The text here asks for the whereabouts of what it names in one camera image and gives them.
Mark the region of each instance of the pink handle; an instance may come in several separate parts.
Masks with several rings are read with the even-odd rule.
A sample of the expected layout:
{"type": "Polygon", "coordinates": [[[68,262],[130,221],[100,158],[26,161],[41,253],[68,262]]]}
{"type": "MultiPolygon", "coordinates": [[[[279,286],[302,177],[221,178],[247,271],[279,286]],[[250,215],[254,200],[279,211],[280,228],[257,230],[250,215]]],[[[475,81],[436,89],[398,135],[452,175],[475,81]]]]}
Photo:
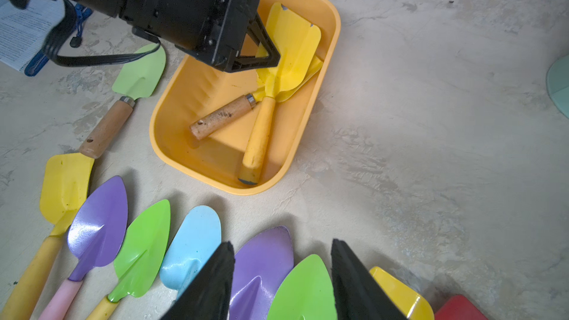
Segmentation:
{"type": "Polygon", "coordinates": [[[64,280],[57,293],[51,298],[46,309],[39,316],[39,320],[63,320],[71,302],[81,288],[83,281],[74,282],[68,279],[64,280]]]}

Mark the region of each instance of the yellow trowel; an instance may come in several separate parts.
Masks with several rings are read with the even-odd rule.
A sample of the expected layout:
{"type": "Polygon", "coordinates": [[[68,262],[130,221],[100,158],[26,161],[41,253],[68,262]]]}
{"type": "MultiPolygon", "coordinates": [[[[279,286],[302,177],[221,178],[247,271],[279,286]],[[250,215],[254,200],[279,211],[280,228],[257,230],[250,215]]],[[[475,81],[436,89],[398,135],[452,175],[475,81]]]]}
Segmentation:
{"type": "MultiPolygon", "coordinates": [[[[247,185],[256,185],[260,179],[276,97],[280,92],[291,91],[302,83],[320,42],[320,28],[281,3],[274,3],[271,7],[266,29],[281,54],[281,60],[277,67],[257,70],[257,82],[259,86],[265,86],[265,97],[239,171],[239,180],[247,185]]],[[[260,46],[257,56],[265,55],[266,50],[260,46]]]]}
{"type": "MultiPolygon", "coordinates": [[[[282,91],[277,94],[275,98],[276,102],[282,103],[289,97],[293,96],[298,89],[318,73],[322,68],[322,64],[322,60],[320,60],[316,55],[313,56],[310,61],[309,70],[306,72],[306,75],[300,85],[294,89],[282,91]]],[[[221,108],[190,125],[190,136],[193,139],[190,146],[193,148],[198,147],[199,141],[250,112],[255,105],[257,105],[257,103],[263,100],[266,96],[265,85],[263,82],[261,82],[261,84],[262,85],[256,91],[238,97],[231,103],[225,104],[221,108]]]]}

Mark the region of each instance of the blue strap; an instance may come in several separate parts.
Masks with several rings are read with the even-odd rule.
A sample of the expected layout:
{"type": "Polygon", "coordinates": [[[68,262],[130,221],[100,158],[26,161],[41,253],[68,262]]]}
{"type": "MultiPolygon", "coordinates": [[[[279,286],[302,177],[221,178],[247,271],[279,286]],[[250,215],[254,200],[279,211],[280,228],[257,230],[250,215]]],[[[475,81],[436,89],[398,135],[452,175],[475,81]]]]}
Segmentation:
{"type": "MultiPolygon", "coordinates": [[[[83,26],[85,25],[85,21],[93,11],[89,8],[84,7],[81,4],[75,4],[75,14],[77,15],[76,21],[76,29],[77,29],[77,37],[81,37],[83,35],[83,26]]],[[[28,65],[24,69],[24,74],[27,76],[35,76],[38,72],[46,65],[49,58],[43,54],[40,50],[36,53],[35,56],[30,60],[28,65]]]]}
{"type": "Polygon", "coordinates": [[[30,60],[30,63],[25,67],[24,74],[27,76],[35,76],[38,72],[46,65],[49,59],[43,52],[39,51],[36,53],[35,56],[30,60]]]}
{"type": "Polygon", "coordinates": [[[75,23],[77,30],[76,37],[81,37],[83,35],[83,26],[85,25],[85,20],[87,20],[87,18],[91,16],[92,13],[93,11],[91,9],[86,8],[81,4],[75,4],[75,14],[77,14],[77,21],[75,23]]]}

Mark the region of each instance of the purple trowel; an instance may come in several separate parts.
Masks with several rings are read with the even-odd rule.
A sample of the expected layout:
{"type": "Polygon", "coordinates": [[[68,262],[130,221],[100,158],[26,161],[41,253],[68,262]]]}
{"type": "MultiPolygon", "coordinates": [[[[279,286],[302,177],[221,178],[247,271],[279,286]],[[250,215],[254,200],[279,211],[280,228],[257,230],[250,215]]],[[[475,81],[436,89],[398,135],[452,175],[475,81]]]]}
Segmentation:
{"type": "Polygon", "coordinates": [[[126,231],[127,211],[126,190],[118,175],[87,198],[67,236],[69,249],[79,263],[63,281],[40,320],[63,319],[87,272],[108,265],[117,256],[126,231]]]}
{"type": "Polygon", "coordinates": [[[276,291],[293,266],[293,243],[285,226],[250,239],[235,255],[229,319],[266,319],[276,291]]]}

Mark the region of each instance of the teal round object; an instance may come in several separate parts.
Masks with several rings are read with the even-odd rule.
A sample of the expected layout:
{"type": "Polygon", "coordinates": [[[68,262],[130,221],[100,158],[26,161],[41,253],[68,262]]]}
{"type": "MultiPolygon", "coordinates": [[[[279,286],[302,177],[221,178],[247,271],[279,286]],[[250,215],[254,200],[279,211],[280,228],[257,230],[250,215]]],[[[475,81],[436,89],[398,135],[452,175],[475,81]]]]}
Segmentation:
{"type": "Polygon", "coordinates": [[[569,117],[569,55],[551,65],[547,72],[546,85],[557,109],[569,117]]]}

